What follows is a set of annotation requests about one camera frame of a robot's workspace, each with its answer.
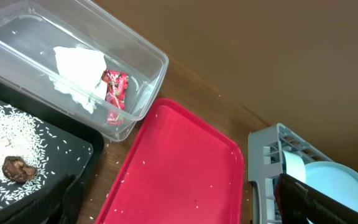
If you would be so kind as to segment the white rice pile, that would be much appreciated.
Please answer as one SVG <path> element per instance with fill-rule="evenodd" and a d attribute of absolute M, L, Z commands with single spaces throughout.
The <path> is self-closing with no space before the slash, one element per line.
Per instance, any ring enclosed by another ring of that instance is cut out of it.
<path fill-rule="evenodd" d="M 85 140 L 0 100 L 0 209 L 66 174 L 80 175 L 92 153 Z M 35 167 L 35 178 L 18 184 L 5 177 L 2 165 L 7 156 L 19 156 Z"/>

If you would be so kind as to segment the dark food scrap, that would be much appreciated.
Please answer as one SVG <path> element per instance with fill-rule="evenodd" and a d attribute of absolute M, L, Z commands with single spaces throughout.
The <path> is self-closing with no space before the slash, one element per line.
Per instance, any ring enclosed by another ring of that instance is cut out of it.
<path fill-rule="evenodd" d="M 19 156 L 7 156 L 2 165 L 2 173 L 9 180 L 23 184 L 37 175 L 37 169 L 27 165 Z"/>

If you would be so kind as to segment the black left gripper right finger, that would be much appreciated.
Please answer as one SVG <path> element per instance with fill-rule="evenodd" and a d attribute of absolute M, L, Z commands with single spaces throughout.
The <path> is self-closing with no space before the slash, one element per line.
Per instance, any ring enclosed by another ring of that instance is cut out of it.
<path fill-rule="evenodd" d="M 274 196 L 283 224 L 358 224 L 358 212 L 288 174 L 280 174 Z"/>

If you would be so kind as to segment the light blue plate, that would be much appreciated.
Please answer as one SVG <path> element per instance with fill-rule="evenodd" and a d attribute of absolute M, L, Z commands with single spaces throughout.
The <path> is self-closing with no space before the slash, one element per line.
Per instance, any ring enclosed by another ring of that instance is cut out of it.
<path fill-rule="evenodd" d="M 329 161 L 305 165 L 306 184 L 358 212 L 358 173 Z"/>

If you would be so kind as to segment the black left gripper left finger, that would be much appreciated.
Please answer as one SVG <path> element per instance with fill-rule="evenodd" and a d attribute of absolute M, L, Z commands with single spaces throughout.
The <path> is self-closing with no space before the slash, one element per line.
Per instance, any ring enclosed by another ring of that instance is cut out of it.
<path fill-rule="evenodd" d="M 76 223 L 83 202 L 85 183 L 72 175 L 62 177 L 56 184 L 29 205 L 20 209 L 2 224 Z"/>

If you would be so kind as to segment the light blue bowl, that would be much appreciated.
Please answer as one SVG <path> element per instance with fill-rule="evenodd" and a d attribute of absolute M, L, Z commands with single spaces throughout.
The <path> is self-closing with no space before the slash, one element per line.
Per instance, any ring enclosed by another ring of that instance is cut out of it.
<path fill-rule="evenodd" d="M 302 158 L 294 153 L 283 151 L 285 173 L 302 183 L 306 182 L 306 168 Z"/>

